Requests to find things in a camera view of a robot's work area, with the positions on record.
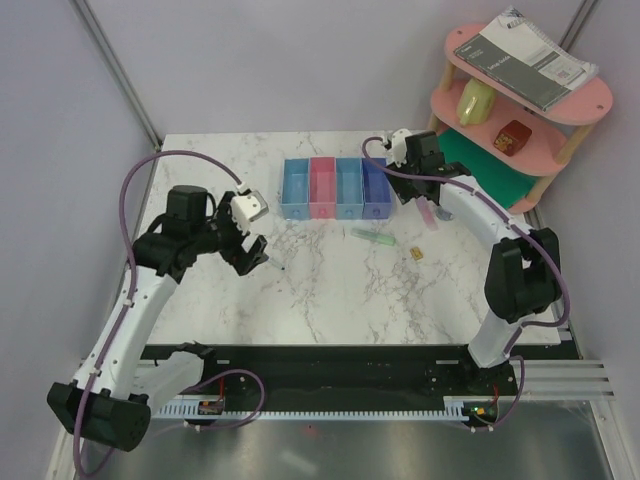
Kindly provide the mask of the long green highlighter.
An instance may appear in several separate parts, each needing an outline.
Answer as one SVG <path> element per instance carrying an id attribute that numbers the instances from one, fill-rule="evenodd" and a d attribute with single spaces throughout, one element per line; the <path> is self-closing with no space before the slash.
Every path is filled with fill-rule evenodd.
<path id="1" fill-rule="evenodd" d="M 375 231 L 353 228 L 351 230 L 351 234 L 356 238 L 367 240 L 369 242 L 373 242 L 376 244 L 381 244 L 386 246 L 394 246 L 396 244 L 396 239 L 393 236 L 378 233 Z"/>

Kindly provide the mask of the small yellow eraser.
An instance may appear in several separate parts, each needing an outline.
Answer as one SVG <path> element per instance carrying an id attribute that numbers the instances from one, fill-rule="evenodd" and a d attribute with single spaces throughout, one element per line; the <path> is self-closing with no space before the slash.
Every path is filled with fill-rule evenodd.
<path id="1" fill-rule="evenodd" d="M 421 250 L 417 247 L 411 248 L 410 249 L 410 253 L 411 256 L 415 259 L 415 260 L 420 260 L 423 258 L 423 254 L 421 252 Z"/>

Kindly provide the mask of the teal blue drawer box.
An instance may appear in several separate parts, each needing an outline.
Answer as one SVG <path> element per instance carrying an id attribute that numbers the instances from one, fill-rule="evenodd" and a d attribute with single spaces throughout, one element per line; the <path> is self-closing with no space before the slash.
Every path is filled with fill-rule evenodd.
<path id="1" fill-rule="evenodd" d="M 336 218 L 358 220 L 364 208 L 360 158 L 336 159 Z"/>

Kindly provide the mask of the pink highlighter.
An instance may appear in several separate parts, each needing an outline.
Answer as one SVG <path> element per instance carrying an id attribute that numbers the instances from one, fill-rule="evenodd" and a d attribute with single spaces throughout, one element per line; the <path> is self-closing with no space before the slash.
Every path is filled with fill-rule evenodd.
<path id="1" fill-rule="evenodd" d="M 424 197 L 420 197 L 416 200 L 416 207 L 421 214 L 421 217 L 430 231 L 437 231 L 438 225 L 435 220 L 434 214 L 429 206 L 429 202 Z"/>

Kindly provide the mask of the pink three-tier shelf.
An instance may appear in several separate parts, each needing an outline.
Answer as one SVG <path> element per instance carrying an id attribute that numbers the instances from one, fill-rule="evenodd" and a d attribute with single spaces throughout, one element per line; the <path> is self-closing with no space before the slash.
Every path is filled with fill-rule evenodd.
<path id="1" fill-rule="evenodd" d="M 431 94 L 432 114 L 428 128 L 438 133 L 452 128 L 510 168 L 535 177 L 531 190 L 510 207 L 513 213 L 525 213 L 538 204 L 595 125 L 609 113 L 613 95 L 608 85 L 595 77 L 549 111 L 535 108 L 455 55 L 456 48 L 483 28 L 482 24 L 466 24 L 448 33 L 444 43 L 446 60 L 443 73 L 439 86 Z M 455 77 L 459 71 L 486 83 L 497 92 L 488 119 L 479 125 L 459 124 L 456 108 L 466 84 L 464 79 Z M 509 157 L 495 148 L 494 139 L 512 120 L 529 127 L 532 135 L 522 150 Z"/>

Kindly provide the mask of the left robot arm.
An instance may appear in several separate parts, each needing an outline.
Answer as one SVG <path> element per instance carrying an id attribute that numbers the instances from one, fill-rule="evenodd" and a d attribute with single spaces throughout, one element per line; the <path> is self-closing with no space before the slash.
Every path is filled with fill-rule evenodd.
<path id="1" fill-rule="evenodd" d="M 166 210 L 132 245 L 134 265 L 88 358 L 67 383 L 56 382 L 47 403 L 76 442 L 89 440 L 129 452 L 151 418 L 180 393 L 208 393 L 219 369 L 206 359 L 214 350 L 197 342 L 177 346 L 168 360 L 144 374 L 141 355 L 168 300 L 199 256 L 219 254 L 244 276 L 265 263 L 267 241 L 243 243 L 253 221 L 268 212 L 257 191 L 226 192 L 215 201 L 204 188 L 173 187 Z"/>

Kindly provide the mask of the green folder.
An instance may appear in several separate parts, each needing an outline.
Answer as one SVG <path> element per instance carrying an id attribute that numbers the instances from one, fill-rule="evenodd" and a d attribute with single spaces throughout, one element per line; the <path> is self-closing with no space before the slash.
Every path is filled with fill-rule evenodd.
<path id="1" fill-rule="evenodd" d="M 518 172 L 455 130 L 438 135 L 447 163 L 458 162 L 471 171 L 479 185 L 503 208 L 509 209 L 523 199 L 536 178 Z"/>

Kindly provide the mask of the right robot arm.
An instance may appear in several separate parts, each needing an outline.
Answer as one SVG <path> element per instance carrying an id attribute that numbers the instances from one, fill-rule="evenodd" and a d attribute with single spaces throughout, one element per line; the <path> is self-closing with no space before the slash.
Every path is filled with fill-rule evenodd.
<path id="1" fill-rule="evenodd" d="M 522 331 L 547 326 L 537 317 L 552 303 L 570 305 L 561 275 L 559 240 L 549 228 L 535 229 L 491 199 L 471 170 L 448 163 L 435 132 L 399 129 L 383 141 L 392 188 L 401 202 L 424 198 L 460 220 L 489 250 L 484 284 L 487 315 L 468 345 L 472 360 L 458 368 L 467 392 L 483 392 L 494 381 L 492 367 L 504 363 Z"/>

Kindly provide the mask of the pink drawer box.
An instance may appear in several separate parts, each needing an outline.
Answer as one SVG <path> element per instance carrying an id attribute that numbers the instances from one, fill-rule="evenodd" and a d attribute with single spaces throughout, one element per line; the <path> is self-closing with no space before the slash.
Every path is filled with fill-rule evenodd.
<path id="1" fill-rule="evenodd" d="M 309 208 L 312 219 L 335 217 L 336 162 L 334 157 L 310 159 Z"/>

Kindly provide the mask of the red brown cube box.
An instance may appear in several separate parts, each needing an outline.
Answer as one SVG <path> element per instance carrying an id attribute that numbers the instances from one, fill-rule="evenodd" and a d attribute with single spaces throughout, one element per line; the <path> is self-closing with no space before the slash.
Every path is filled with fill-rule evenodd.
<path id="1" fill-rule="evenodd" d="M 532 130 L 518 120 L 505 125 L 494 139 L 494 147 L 508 157 L 512 157 L 524 148 L 532 135 Z"/>

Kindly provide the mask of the grey setup guide booklet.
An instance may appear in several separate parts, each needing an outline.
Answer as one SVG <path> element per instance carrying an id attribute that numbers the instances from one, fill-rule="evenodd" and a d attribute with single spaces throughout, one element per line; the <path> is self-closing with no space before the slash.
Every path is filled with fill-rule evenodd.
<path id="1" fill-rule="evenodd" d="M 454 50 L 457 57 L 547 111 L 599 73 L 510 6 Z"/>

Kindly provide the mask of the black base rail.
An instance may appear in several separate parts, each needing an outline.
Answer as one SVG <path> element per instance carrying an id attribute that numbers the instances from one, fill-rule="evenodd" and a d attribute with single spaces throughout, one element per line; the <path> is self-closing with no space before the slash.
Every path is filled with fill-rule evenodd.
<path id="1" fill-rule="evenodd" d="M 401 414 L 442 411 L 453 399 L 573 399 L 587 383 L 570 342 L 520 346 L 507 362 L 476 366 L 462 345 L 222 346 L 189 381 L 219 394 L 227 412 Z"/>

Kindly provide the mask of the blue whiteboard marker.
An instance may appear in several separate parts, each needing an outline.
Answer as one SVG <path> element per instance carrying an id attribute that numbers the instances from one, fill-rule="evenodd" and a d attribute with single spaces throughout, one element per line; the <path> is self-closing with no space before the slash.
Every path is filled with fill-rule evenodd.
<path id="1" fill-rule="evenodd" d="M 275 268 L 279 269 L 280 271 L 285 270 L 285 266 L 281 262 L 277 261 L 276 259 L 270 258 L 268 261 L 271 265 L 273 265 Z"/>

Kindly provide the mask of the purple drawer box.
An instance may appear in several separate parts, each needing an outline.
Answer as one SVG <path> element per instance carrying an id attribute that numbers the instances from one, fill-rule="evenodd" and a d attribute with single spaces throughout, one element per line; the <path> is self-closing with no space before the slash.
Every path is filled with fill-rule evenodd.
<path id="1" fill-rule="evenodd" d="M 362 160 L 364 208 L 362 218 L 366 220 L 388 219 L 392 212 L 391 188 L 385 173 L 386 160 L 373 158 Z"/>

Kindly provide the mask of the light blue drawer box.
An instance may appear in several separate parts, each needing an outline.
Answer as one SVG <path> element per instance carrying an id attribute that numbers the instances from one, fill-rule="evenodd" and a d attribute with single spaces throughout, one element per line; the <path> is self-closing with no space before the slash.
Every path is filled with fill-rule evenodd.
<path id="1" fill-rule="evenodd" d="M 304 221 L 311 218 L 309 175 L 309 158 L 284 160 L 280 206 L 285 219 Z"/>

